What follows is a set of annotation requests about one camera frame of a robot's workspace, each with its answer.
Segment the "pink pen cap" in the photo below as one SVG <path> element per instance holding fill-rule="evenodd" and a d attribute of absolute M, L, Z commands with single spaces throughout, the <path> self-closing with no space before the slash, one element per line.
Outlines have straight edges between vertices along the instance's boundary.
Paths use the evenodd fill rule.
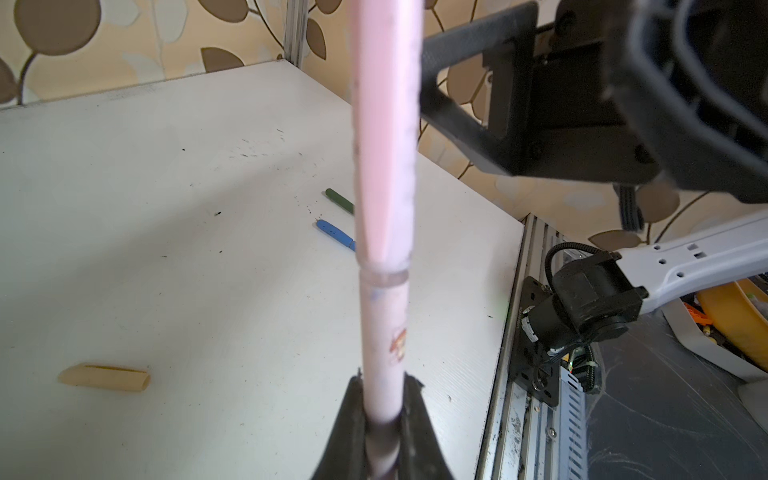
<path fill-rule="evenodd" d="M 358 262 L 394 274 L 414 242 L 423 4 L 355 1 L 350 20 Z"/>

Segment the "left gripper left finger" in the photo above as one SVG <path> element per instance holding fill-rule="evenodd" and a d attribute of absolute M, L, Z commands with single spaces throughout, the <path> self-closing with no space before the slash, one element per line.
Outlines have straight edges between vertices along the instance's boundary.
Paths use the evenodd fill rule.
<path fill-rule="evenodd" d="M 311 479 L 367 479 L 365 434 L 363 380 L 358 374 L 348 382 L 325 450 Z"/>

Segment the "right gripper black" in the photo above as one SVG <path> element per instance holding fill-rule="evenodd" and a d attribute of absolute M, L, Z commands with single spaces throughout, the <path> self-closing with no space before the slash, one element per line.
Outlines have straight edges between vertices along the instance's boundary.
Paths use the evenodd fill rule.
<path fill-rule="evenodd" d="M 528 1 L 430 36 L 422 72 L 482 53 L 485 126 L 437 86 L 420 114 L 484 173 L 767 199 L 763 1 L 569 1 L 535 50 Z"/>

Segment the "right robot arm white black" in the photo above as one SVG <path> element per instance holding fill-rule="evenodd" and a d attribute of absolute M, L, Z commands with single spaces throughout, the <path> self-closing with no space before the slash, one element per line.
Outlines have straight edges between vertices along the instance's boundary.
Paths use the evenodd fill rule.
<path fill-rule="evenodd" d="M 639 190 L 767 199 L 767 5 L 763 1 L 534 2 L 427 38 L 422 117 L 481 171 Z M 767 268 L 767 223 L 676 244 L 588 247 L 524 320 L 531 360 L 623 334 L 638 316 Z"/>

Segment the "blue pen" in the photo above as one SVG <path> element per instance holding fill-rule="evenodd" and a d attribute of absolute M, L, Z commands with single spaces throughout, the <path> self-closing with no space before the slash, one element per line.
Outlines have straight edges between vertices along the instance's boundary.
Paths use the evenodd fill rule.
<path fill-rule="evenodd" d="M 351 236 L 346 234 L 343 230 L 339 229 L 338 227 L 334 226 L 328 221 L 322 220 L 322 219 L 317 220 L 315 224 L 320 231 L 324 232 L 326 235 L 334 239 L 336 242 L 340 243 L 341 245 L 345 246 L 351 251 L 356 250 L 355 240 Z"/>

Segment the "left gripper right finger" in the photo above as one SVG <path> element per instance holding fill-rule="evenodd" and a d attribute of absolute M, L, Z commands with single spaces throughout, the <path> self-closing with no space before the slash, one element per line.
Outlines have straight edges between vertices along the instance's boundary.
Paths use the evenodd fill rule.
<path fill-rule="evenodd" d="M 400 480 L 453 479 L 433 430 L 422 398 L 423 384 L 410 374 L 404 377 L 400 415 Z"/>

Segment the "pink pen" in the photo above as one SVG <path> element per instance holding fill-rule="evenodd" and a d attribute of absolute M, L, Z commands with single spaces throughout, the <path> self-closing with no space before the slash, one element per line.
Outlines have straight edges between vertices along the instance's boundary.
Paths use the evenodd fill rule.
<path fill-rule="evenodd" d="M 399 454 L 408 273 L 360 272 L 365 450 L 371 479 L 391 479 Z"/>

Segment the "green pen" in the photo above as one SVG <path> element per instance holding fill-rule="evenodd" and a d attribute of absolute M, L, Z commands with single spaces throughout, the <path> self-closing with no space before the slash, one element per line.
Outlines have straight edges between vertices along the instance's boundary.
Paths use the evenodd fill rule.
<path fill-rule="evenodd" d="M 324 191 L 325 196 L 332 201 L 335 205 L 346 211 L 350 215 L 354 214 L 354 204 L 343 195 L 339 194 L 332 188 L 327 188 Z"/>

